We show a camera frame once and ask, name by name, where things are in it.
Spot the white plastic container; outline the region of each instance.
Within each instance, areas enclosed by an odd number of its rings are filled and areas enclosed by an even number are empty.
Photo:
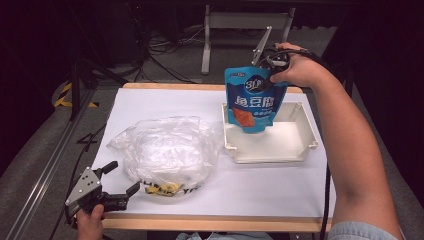
[[[318,147],[301,102],[283,102],[274,126],[260,133],[245,133],[228,123],[227,104],[222,104],[225,148],[237,163],[303,161]]]

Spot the yellow object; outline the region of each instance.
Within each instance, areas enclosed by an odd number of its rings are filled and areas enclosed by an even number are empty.
[[[182,187],[182,184],[178,183],[167,183],[162,185],[152,184],[149,187],[146,187],[147,194],[156,194],[161,196],[172,197],[174,196]]]

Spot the plastic bag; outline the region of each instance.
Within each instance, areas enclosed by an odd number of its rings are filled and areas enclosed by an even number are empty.
[[[177,196],[199,189],[215,170],[222,135],[200,117],[139,121],[107,147],[148,194]]]

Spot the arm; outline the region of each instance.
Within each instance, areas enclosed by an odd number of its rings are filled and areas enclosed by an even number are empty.
[[[283,43],[279,48],[300,47]],[[340,82],[325,68],[300,55],[291,55],[290,67],[272,76],[271,81],[290,81],[310,87],[315,94],[337,194],[333,224],[364,222],[401,239],[377,141]]]

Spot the metal frame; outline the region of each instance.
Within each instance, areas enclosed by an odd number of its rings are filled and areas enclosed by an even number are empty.
[[[205,11],[205,46],[203,49],[203,61],[201,73],[209,74],[211,42],[211,28],[242,28],[242,29],[273,29],[283,30],[281,41],[285,42],[289,35],[290,27],[294,18],[295,8],[290,8],[288,13],[237,13],[237,12],[211,12],[210,6],[206,5]]]

